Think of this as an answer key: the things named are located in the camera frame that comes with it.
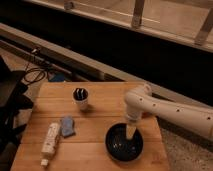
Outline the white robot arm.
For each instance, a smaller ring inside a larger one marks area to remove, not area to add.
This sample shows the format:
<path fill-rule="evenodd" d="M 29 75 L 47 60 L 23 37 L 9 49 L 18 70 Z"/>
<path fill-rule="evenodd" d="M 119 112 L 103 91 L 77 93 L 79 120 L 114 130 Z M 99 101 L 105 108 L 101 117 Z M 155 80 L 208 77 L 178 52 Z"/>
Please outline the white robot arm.
<path fill-rule="evenodd" d="M 148 84 L 127 91 L 124 101 L 129 124 L 137 123 L 143 113 L 151 113 L 213 141 L 213 109 L 155 98 Z"/>

